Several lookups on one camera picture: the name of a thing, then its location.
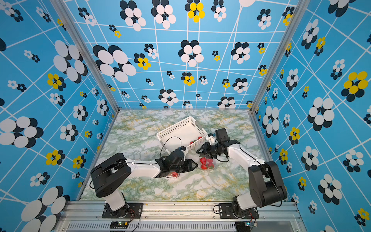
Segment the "clear plastic clamshell container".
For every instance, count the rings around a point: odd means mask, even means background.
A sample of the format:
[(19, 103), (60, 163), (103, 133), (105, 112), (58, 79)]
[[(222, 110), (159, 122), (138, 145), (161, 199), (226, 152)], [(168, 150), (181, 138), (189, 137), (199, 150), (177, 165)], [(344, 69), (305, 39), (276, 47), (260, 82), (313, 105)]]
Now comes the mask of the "clear plastic clamshell container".
[(166, 178), (178, 178), (180, 176), (179, 171), (170, 171), (167, 175)]

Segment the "white perforated plastic basket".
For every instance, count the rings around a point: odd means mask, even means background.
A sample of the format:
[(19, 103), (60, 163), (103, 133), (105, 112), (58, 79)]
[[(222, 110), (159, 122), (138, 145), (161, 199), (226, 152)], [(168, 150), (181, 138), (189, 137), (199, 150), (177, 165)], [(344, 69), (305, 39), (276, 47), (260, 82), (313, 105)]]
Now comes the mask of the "white perforated plastic basket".
[[(157, 139), (164, 146), (165, 151), (170, 154), (181, 146), (184, 146), (187, 151), (199, 149), (206, 142), (207, 135), (206, 130), (193, 117), (187, 117), (158, 132)], [(203, 138), (189, 145), (191, 141), (197, 140), (200, 136)]]

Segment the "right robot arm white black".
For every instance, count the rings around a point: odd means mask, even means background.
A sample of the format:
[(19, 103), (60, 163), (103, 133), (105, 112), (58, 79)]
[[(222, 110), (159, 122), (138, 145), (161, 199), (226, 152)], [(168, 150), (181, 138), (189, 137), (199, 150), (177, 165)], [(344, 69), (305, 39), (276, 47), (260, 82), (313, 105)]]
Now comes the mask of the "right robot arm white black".
[(275, 206), (287, 198), (278, 165), (274, 161), (265, 161), (249, 153), (236, 140), (211, 145), (206, 142), (197, 153), (202, 157), (217, 159), (225, 154), (228, 159), (236, 161), (248, 172), (249, 191), (235, 196), (232, 200), (232, 213), (237, 218), (250, 216), (254, 208)]

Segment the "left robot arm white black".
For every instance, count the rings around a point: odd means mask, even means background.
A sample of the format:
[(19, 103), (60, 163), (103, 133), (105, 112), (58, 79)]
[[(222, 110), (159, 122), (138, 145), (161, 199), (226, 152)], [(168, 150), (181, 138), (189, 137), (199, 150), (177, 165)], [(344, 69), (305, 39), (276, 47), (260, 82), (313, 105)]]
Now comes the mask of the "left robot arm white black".
[(105, 200), (103, 218), (140, 218), (140, 213), (130, 206), (119, 190), (123, 182), (132, 177), (152, 179), (173, 177), (194, 171), (198, 164), (185, 158), (186, 148), (181, 146), (168, 156), (161, 156), (154, 161), (127, 159), (123, 153), (117, 153), (94, 167), (91, 172), (91, 184), (98, 198)]

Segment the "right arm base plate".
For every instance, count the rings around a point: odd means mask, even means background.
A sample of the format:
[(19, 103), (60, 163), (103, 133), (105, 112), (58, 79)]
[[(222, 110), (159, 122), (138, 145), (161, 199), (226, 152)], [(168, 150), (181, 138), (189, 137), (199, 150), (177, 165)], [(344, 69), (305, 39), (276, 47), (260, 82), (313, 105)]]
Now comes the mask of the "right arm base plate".
[(240, 209), (235, 203), (220, 203), (217, 205), (217, 214), (221, 219), (259, 219), (259, 213), (256, 208)]

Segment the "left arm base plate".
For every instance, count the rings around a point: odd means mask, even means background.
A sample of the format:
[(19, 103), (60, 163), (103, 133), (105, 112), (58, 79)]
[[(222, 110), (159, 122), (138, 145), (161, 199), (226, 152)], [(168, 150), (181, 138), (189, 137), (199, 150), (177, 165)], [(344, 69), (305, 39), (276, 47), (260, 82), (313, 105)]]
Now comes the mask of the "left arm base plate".
[(102, 218), (141, 218), (143, 203), (126, 203), (122, 208), (114, 211), (105, 203)]

